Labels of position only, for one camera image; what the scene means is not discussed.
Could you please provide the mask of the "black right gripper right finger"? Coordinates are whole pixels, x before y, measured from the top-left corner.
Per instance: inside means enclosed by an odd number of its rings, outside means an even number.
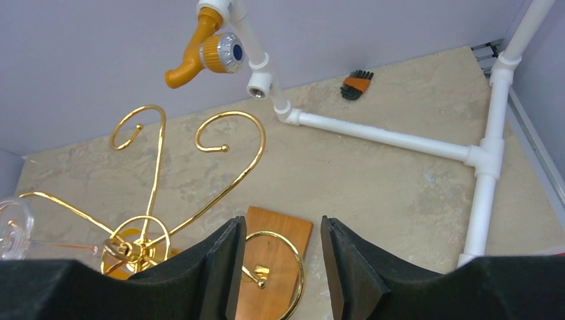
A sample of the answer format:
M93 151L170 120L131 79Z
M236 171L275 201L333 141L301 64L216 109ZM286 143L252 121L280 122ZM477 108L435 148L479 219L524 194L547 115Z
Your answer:
M419 267L323 217L335 319L563 319L562 256L483 256L447 274Z

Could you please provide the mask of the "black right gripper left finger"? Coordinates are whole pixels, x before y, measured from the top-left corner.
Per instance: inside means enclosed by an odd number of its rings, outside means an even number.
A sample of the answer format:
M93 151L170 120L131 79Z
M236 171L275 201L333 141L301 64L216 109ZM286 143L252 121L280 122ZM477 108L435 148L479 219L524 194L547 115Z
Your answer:
M247 226L238 216L126 280L76 260L1 263L2 319L234 319Z

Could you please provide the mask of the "clear tall flute glass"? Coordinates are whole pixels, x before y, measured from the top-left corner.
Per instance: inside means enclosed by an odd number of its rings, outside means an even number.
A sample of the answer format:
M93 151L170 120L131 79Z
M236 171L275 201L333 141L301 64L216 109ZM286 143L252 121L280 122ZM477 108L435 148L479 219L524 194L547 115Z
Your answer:
M1 200L1 259L76 259L92 262L100 259L104 246L54 243L32 237L34 216L28 202L20 198Z

